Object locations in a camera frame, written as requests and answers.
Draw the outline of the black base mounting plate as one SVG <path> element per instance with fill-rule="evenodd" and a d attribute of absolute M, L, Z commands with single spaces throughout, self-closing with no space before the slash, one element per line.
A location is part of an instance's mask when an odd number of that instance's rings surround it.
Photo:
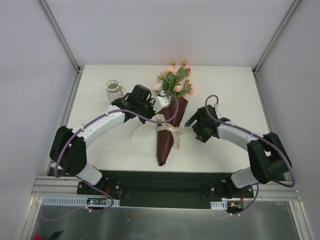
<path fill-rule="evenodd" d="M 77 194 L 99 196 L 100 191 L 122 207 L 209 209 L 222 199 L 251 199 L 253 188 L 231 188 L 225 172 L 156 172 L 104 170 L 95 189 L 83 181 Z"/>

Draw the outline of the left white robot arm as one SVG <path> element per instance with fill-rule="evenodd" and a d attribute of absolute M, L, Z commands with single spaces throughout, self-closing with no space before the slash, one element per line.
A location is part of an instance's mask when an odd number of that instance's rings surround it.
<path fill-rule="evenodd" d="M 119 126 L 136 114 L 152 119 L 163 104 L 164 98 L 151 98 L 148 88 L 137 84 L 132 92 L 113 100 L 99 116 L 74 128 L 61 126 L 55 134 L 49 157 L 68 175 L 88 183 L 88 188 L 99 195 L 105 191 L 102 173 L 87 160 L 87 148 L 107 131 Z"/>

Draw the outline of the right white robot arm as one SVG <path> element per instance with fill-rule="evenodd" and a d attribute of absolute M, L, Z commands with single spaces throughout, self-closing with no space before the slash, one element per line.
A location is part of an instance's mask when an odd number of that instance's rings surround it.
<path fill-rule="evenodd" d="M 216 109 L 211 105 L 198 108 L 184 126 L 191 127 L 196 134 L 196 139 L 203 143 L 214 137 L 229 141 L 247 151 L 249 167 L 229 177 L 229 182 L 225 184 L 225 192 L 228 196 L 237 197 L 242 193 L 243 187 L 257 183 L 276 182 L 288 188 L 295 186 L 294 177 L 290 185 L 277 180 L 287 172 L 292 174 L 293 169 L 280 138 L 274 132 L 254 133 L 226 117 L 218 119 Z"/>

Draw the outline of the cream printed ribbon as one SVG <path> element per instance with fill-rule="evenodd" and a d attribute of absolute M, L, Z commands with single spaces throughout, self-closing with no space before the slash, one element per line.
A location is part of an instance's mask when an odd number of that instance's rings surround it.
<path fill-rule="evenodd" d="M 130 141 L 133 142 L 142 132 L 146 129 L 145 124 L 141 124 L 130 136 Z M 182 141 L 180 136 L 182 135 L 192 135 L 195 136 L 195 133 L 192 131 L 190 127 L 175 127 L 168 122 L 161 123 L 160 126 L 157 127 L 157 131 L 167 131 L 170 132 L 173 137 L 173 146 L 175 149 L 180 149 L 182 147 Z"/>

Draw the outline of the left aluminium frame post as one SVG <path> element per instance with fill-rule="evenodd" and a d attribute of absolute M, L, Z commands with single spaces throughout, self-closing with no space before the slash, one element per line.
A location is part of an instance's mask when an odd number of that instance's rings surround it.
<path fill-rule="evenodd" d="M 76 73 L 79 73 L 81 71 L 81 66 L 78 64 L 78 61 L 76 60 L 48 2 L 46 0 L 37 0 L 37 2 L 40 8 L 42 9 L 45 17 L 47 18 L 48 23 L 50 24 L 60 46 L 62 47 L 73 69 L 75 70 Z"/>

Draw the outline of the brown red wrapping paper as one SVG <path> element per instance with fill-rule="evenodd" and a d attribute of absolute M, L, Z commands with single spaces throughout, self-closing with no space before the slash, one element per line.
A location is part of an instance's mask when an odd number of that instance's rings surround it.
<path fill-rule="evenodd" d="M 178 99 L 178 113 L 169 122 L 160 123 L 157 127 L 156 158 L 159 166 L 166 164 L 172 147 L 180 149 L 182 146 L 180 136 L 185 133 L 180 128 L 188 101 L 182 96 Z"/>

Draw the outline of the pink flower bunch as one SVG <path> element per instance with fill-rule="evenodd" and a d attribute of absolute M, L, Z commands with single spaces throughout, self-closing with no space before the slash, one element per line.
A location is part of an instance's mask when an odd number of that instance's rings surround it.
<path fill-rule="evenodd" d="M 187 60 L 184 60 L 181 66 L 177 66 L 173 60 L 157 76 L 159 82 L 153 87 L 152 92 L 155 96 L 159 96 L 162 91 L 170 92 L 178 100 L 182 100 L 194 93 L 194 85 L 190 81 L 191 74 L 192 69 Z"/>

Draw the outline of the aluminium frame post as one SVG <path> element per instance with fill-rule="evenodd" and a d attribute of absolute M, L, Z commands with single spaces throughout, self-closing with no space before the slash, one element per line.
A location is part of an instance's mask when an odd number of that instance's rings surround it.
<path fill-rule="evenodd" d="M 285 12 L 284 16 L 282 17 L 277 28 L 275 29 L 275 32 L 273 33 L 273 35 L 271 36 L 270 40 L 268 41 L 265 49 L 263 50 L 259 60 L 257 61 L 254 68 L 252 69 L 252 73 L 254 76 L 257 75 L 257 73 L 259 72 L 259 70 L 263 66 L 267 57 L 271 53 L 271 51 L 274 48 L 274 46 L 276 45 L 278 39 L 282 35 L 283 31 L 285 30 L 285 28 L 287 27 L 287 25 L 291 21 L 292 17 L 294 16 L 295 12 L 297 11 L 297 9 L 299 8 L 299 6 L 301 5 L 302 2 L 303 2 L 302 0 L 293 0 L 290 3 L 287 11 Z"/>
<path fill-rule="evenodd" d="M 79 73 L 81 71 L 81 66 L 78 64 L 78 61 L 76 60 L 48 2 L 46 0 L 37 0 L 37 2 L 40 8 L 42 9 L 45 17 L 47 18 L 48 23 L 50 24 L 60 46 L 62 47 L 73 69 L 75 70 L 76 73 Z"/>

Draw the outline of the right aluminium frame post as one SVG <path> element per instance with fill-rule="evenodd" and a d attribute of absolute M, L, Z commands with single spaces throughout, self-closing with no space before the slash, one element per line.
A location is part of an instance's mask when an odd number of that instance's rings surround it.
<path fill-rule="evenodd" d="M 270 40 L 268 41 L 265 49 L 263 50 L 259 60 L 257 61 L 254 68 L 252 69 L 252 73 L 254 76 L 257 75 L 257 73 L 259 72 L 259 70 L 263 66 L 267 57 L 271 53 L 271 51 L 274 48 L 274 46 L 276 45 L 278 39 L 282 35 L 283 31 L 285 30 L 285 28 L 287 27 L 287 25 L 291 21 L 292 17 L 294 16 L 295 12 L 297 11 L 297 9 L 299 8 L 299 6 L 301 5 L 302 2 L 303 2 L 302 0 L 293 0 L 290 3 L 287 11 L 285 12 L 284 16 L 282 17 L 277 28 L 275 29 L 275 32 L 273 33 L 273 35 L 271 36 Z"/>

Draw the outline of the white ribbed ceramic vase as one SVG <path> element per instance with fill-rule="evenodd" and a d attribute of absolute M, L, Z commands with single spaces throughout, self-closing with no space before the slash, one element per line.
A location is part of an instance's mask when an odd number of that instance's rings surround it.
<path fill-rule="evenodd" d="M 114 100 L 123 98 L 125 91 L 120 83 L 115 79 L 110 79 L 105 83 L 108 102 L 111 104 Z"/>

